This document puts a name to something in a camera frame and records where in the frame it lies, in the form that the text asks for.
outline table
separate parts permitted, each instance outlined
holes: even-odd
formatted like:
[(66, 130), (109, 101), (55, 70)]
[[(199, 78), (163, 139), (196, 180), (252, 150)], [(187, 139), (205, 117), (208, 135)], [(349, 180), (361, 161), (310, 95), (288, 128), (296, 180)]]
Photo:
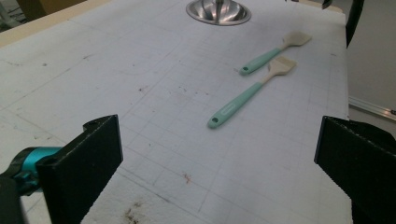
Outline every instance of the table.
[[(241, 0), (252, 19), (219, 27), (190, 0), (113, 0), (0, 48), (0, 169), (81, 125), (120, 118), (124, 161), (82, 223), (350, 223), (350, 200), (314, 163), (323, 115), (347, 119), (345, 15)], [(266, 72), (245, 62), (299, 30), (297, 61), (219, 129), (209, 118)], [(23, 198), (50, 223), (40, 193)]]

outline white spatula head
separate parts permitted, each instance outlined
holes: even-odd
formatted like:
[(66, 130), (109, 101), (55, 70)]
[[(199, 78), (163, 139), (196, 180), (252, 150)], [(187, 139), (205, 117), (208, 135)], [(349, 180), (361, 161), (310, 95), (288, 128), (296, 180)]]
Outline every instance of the white spatula head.
[(311, 35), (300, 31), (293, 31), (283, 37), (285, 46), (301, 46), (312, 39)]
[(297, 62), (281, 56), (272, 60), (268, 69), (274, 75), (286, 75), (296, 64)]

